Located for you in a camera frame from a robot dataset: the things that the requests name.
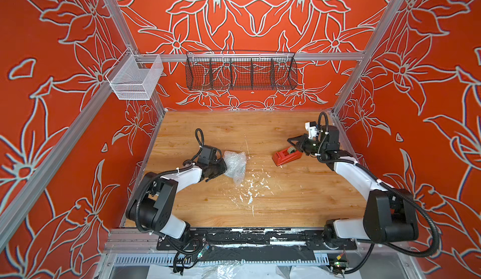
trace red floral wallpaper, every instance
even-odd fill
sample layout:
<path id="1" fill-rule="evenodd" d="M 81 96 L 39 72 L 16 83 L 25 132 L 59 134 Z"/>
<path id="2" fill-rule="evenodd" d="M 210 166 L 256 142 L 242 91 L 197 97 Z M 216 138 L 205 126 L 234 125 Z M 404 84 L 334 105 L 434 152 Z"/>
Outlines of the red floral wallpaper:
<path id="1" fill-rule="evenodd" d="M 125 46 L 102 0 L 0 0 L 0 213 Z"/>
<path id="2" fill-rule="evenodd" d="M 0 276 L 92 277 L 159 115 L 112 93 L 0 254 Z"/>
<path id="3" fill-rule="evenodd" d="M 0 0 L 0 213 L 125 50 L 102 0 Z M 0 277 L 92 276 L 159 115 L 111 95 L 0 253 Z"/>
<path id="4" fill-rule="evenodd" d="M 389 0 L 117 0 L 142 53 L 364 50 Z M 172 110 L 327 109 L 354 61 L 299 63 L 291 91 L 186 89 L 182 63 L 166 63 L 157 92 Z"/>
<path id="5" fill-rule="evenodd" d="M 430 278 L 481 276 L 480 25 L 481 0 L 405 0 L 340 115 L 367 166 L 437 223 Z"/>

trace metal bar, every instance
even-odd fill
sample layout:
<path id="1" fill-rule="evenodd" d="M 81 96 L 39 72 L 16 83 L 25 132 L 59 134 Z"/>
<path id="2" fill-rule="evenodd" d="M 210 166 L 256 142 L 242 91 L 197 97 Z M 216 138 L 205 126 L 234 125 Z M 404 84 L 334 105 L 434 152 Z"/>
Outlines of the metal bar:
<path id="1" fill-rule="evenodd" d="M 254 89 L 254 63 L 251 58 L 251 88 Z"/>
<path id="2" fill-rule="evenodd" d="M 210 79 L 211 89 L 213 89 L 212 59 L 209 59 L 209 79 Z"/>
<path id="3" fill-rule="evenodd" d="M 349 94 L 351 94 L 351 91 L 359 79 L 359 77 L 362 75 L 364 69 L 367 67 L 367 65 L 370 62 L 370 59 L 374 52 L 376 51 L 376 48 L 379 46 L 379 43 L 382 40 L 382 37 L 386 33 L 389 25 L 392 23 L 394 20 L 394 17 L 396 16 L 397 11 L 399 10 L 399 7 L 403 3 L 404 0 L 391 0 L 389 1 L 388 6 L 386 7 L 386 11 L 382 15 L 378 26 L 374 30 L 374 33 L 372 34 L 365 50 L 365 55 L 364 58 L 359 62 L 354 71 L 352 72 L 351 76 L 347 79 L 347 82 L 342 89 L 342 92 L 340 96 L 338 97 L 337 101 L 334 104 L 333 107 L 333 113 L 334 115 L 339 115 L 339 112 L 341 108 L 344 106 L 344 103 L 347 100 L 347 97 Z"/>
<path id="4" fill-rule="evenodd" d="M 159 112 L 159 114 L 164 118 L 165 116 L 165 110 L 164 110 L 164 105 L 162 105 L 162 102 L 160 101 L 159 94 L 156 92 L 151 96 L 151 100 Z"/>
<path id="5" fill-rule="evenodd" d="M 399 261 L 409 279 L 426 279 L 416 258 L 399 252 L 397 254 L 399 256 Z"/>
<path id="6" fill-rule="evenodd" d="M 98 279 L 109 279 L 110 274 L 112 273 L 112 269 L 115 265 L 115 261 L 117 260 L 117 254 L 108 254 L 107 258 L 105 259 L 104 264 L 101 267 L 99 272 Z"/>
<path id="7" fill-rule="evenodd" d="M 112 229 L 104 253 L 148 253 L 157 250 L 158 235 L 140 233 L 136 228 Z"/>
<path id="8" fill-rule="evenodd" d="M 95 115 L 97 115 L 111 92 L 112 89 L 107 82 L 99 87 L 99 90 L 88 102 L 87 106 L 77 116 L 57 145 L 47 155 L 40 167 L 33 173 L 32 177 L 0 216 L 0 252 L 3 251 L 37 199 L 49 185 L 51 179 L 57 173 L 57 170 L 90 125 Z"/>
<path id="9" fill-rule="evenodd" d="M 233 54 L 223 54 L 223 53 L 211 53 L 211 52 L 206 52 L 206 53 L 187 53 L 187 57 L 189 58 L 209 58 L 209 57 L 223 57 L 223 58 L 249 58 L 249 57 L 255 57 L 255 58 L 280 58 L 280 57 L 293 57 L 295 53 L 256 53 L 255 51 L 251 51 L 250 53 L 246 54 L 241 54 L 241 52 L 244 51 L 239 51 L 237 53 Z"/>
<path id="10" fill-rule="evenodd" d="M 122 15 L 122 11 L 117 4 L 117 0 L 103 0 L 103 2 L 105 3 L 107 10 L 109 10 L 110 16 L 112 17 L 112 20 L 115 23 L 115 26 L 117 27 L 117 30 L 122 37 L 125 46 L 130 47 L 132 51 L 138 54 L 139 49 L 135 44 L 135 40 L 132 36 L 132 33 L 130 32 L 129 26 L 127 25 L 125 18 Z"/>
<path id="11" fill-rule="evenodd" d="M 296 61 L 359 61 L 364 58 L 364 52 L 359 53 L 296 53 Z"/>
<path id="12" fill-rule="evenodd" d="M 162 62 L 186 62 L 187 58 L 184 54 L 159 54 Z M 360 61 L 364 58 L 364 52 L 360 53 L 296 53 L 296 61 Z M 259 57 L 259 54 L 224 54 L 224 57 L 228 58 L 251 58 Z M 219 57 L 222 59 L 221 54 L 211 54 L 212 58 Z M 261 58 L 271 58 L 272 55 L 260 56 Z M 149 56 L 136 56 L 137 62 L 140 63 L 153 63 L 155 57 Z"/>

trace wooden floor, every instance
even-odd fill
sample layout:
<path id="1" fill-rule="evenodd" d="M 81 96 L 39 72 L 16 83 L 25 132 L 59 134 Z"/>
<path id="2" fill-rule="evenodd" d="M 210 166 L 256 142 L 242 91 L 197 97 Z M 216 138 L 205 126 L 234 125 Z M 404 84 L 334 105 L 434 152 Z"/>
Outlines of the wooden floor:
<path id="1" fill-rule="evenodd" d="M 175 169 L 205 144 L 248 155 L 241 186 L 224 175 L 176 195 L 173 214 L 193 227 L 323 227 L 327 219 L 362 217 L 366 202 L 340 175 L 315 158 L 276 167 L 274 152 L 302 135 L 318 112 L 168 112 L 146 172 Z M 135 227 L 128 220 L 126 227 Z"/>

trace plastic sheet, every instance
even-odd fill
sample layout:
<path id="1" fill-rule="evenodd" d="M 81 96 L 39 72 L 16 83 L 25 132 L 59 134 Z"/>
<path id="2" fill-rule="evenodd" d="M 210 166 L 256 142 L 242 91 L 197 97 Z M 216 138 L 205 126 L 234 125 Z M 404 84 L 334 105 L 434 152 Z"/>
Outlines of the plastic sheet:
<path id="1" fill-rule="evenodd" d="M 239 185 L 245 177 L 245 165 L 247 164 L 245 153 L 224 151 L 224 161 L 227 165 L 227 171 L 224 174 L 232 178 L 236 185 Z"/>
<path id="2" fill-rule="evenodd" d="M 151 265 L 147 279 L 285 279 L 275 264 L 219 264 L 208 267 L 193 267 L 184 270 L 184 275 L 174 274 L 171 267 Z"/>
<path id="3" fill-rule="evenodd" d="M 333 275 L 318 266 L 293 266 L 289 274 L 290 279 L 334 279 L 342 275 Z M 359 271 L 344 276 L 345 279 L 362 279 Z"/>

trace bubble wrap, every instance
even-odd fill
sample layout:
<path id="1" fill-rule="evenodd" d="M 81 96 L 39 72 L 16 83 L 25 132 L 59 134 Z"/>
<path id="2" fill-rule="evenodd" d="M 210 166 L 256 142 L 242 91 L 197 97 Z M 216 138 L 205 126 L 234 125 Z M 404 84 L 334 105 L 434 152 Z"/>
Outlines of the bubble wrap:
<path id="1" fill-rule="evenodd" d="M 227 171 L 224 174 L 239 185 L 245 177 L 245 165 L 247 164 L 245 153 L 224 151 L 224 161 L 227 165 Z"/>

